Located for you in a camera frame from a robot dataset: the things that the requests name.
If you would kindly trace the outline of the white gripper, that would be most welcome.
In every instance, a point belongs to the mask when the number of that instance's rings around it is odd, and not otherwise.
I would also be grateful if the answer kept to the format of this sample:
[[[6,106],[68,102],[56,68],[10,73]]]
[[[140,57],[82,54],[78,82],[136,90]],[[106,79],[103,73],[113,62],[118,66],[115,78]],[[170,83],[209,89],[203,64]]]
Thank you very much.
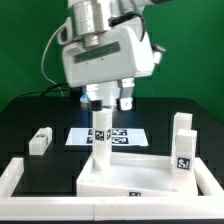
[[[92,111],[102,110],[97,83],[116,80],[119,80],[120,89],[117,99],[119,110],[132,109],[133,78],[150,76],[154,70],[149,37],[145,35],[142,41],[139,37],[140,30],[136,26],[120,25],[102,35],[99,47],[84,50],[82,44],[76,42],[63,48],[66,80],[71,87],[86,85],[85,92]]]

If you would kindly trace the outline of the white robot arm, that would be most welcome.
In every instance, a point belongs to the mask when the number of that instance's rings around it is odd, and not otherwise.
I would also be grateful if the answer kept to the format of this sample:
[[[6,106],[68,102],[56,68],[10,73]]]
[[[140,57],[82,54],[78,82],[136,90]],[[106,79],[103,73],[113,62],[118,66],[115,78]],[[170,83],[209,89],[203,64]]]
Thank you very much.
[[[82,87],[84,108],[132,108],[135,80],[153,74],[165,48],[146,31],[145,6],[170,0],[68,0],[57,38],[70,87]]]

